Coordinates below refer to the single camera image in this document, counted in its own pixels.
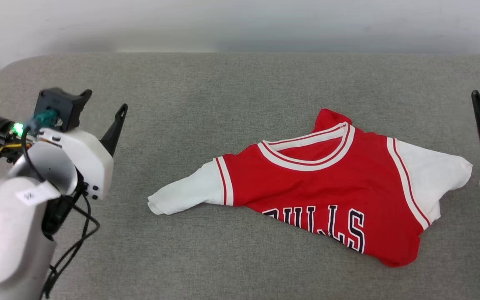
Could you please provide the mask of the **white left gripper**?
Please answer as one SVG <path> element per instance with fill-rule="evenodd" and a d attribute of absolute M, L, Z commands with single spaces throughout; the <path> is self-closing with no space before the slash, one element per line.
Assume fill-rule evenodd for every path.
<path fill-rule="evenodd" d="M 44 128 L 29 149 L 29 159 L 39 173 L 63 194 L 78 188 L 78 173 L 88 184 L 88 196 L 105 199 L 112 183 L 114 154 L 128 105 L 122 104 L 103 137 L 98 140 L 80 129 L 58 132 Z"/>

